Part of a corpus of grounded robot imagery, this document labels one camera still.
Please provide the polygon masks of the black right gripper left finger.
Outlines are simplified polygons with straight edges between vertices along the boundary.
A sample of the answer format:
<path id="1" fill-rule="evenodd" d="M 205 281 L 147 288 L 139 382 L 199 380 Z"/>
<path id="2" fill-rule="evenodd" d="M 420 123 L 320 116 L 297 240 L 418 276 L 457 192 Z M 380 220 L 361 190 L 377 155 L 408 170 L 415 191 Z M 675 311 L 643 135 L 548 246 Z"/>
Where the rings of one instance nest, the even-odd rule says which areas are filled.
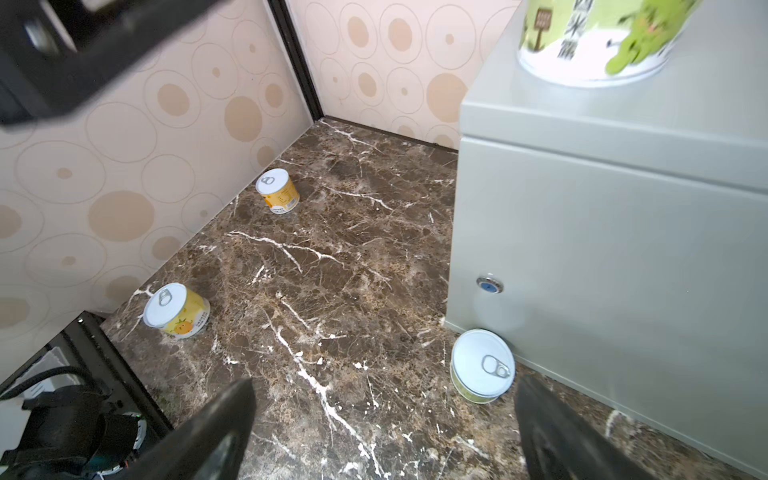
<path id="1" fill-rule="evenodd" d="M 237 380 L 116 477 L 236 479 L 256 408 L 252 380 Z"/>

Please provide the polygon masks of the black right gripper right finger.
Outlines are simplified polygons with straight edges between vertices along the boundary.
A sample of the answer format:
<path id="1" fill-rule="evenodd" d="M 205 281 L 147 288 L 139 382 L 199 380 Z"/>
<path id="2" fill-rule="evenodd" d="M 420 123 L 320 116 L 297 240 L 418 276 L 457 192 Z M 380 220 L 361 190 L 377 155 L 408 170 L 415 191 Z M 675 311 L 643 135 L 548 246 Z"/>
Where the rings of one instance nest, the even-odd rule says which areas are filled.
<path id="1" fill-rule="evenodd" d="M 650 479 L 530 375 L 517 381 L 515 413 L 531 479 Z"/>

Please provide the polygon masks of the yellow green label can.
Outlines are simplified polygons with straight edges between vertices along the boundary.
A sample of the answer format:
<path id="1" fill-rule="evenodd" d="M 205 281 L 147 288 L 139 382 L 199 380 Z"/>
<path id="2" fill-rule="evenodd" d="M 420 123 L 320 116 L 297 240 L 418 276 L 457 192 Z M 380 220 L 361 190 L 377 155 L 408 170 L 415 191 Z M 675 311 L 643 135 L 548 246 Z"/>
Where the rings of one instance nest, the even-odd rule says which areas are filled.
<path id="1" fill-rule="evenodd" d="M 208 323 L 210 302 L 181 283 L 155 292 L 144 307 L 142 321 L 177 339 L 190 338 Z"/>

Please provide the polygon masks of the light green label can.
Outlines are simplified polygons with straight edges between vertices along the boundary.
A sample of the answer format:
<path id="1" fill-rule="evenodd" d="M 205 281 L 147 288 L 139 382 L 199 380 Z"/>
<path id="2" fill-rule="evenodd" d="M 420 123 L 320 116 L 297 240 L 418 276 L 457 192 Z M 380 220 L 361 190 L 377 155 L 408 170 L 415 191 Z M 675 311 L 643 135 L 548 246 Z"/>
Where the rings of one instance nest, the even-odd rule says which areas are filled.
<path id="1" fill-rule="evenodd" d="M 695 0 L 530 1 L 518 60 L 529 73 L 564 86 L 632 83 L 660 70 Z"/>

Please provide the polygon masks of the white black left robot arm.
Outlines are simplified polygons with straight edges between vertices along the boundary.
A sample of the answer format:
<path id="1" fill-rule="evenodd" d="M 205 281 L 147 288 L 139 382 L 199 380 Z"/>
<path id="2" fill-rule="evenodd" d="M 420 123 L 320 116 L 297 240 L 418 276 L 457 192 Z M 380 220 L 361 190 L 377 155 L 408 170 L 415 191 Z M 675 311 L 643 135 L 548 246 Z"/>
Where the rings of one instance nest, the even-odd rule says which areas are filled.
<path id="1" fill-rule="evenodd" d="M 213 5 L 210 0 L 2 2 L 2 126 L 72 113 Z"/>

